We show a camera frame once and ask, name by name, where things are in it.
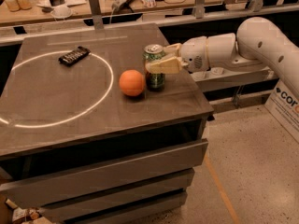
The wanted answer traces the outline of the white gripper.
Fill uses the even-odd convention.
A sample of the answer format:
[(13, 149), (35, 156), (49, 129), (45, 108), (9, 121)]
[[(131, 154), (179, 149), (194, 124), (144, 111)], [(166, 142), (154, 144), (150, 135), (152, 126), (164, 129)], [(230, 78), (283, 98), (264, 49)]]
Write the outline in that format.
[(164, 47), (166, 54), (174, 53), (176, 56), (161, 60), (146, 62), (145, 68), (152, 74), (177, 74), (181, 69), (182, 61), (185, 63), (185, 68), (189, 72), (201, 72), (208, 69), (206, 57), (206, 41), (205, 36), (191, 38), (185, 43), (176, 43)]

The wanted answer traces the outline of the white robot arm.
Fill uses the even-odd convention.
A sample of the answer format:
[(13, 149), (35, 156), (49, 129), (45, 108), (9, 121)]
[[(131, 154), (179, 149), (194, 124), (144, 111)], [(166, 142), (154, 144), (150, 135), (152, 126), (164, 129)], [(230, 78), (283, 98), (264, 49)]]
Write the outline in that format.
[[(148, 45), (152, 55), (145, 69), (152, 74), (175, 74), (221, 67), (251, 72), (269, 67), (295, 95), (299, 96), (299, 47), (270, 20), (253, 17), (243, 21), (236, 33), (200, 36), (183, 44)], [(161, 54), (160, 59), (153, 56)]]

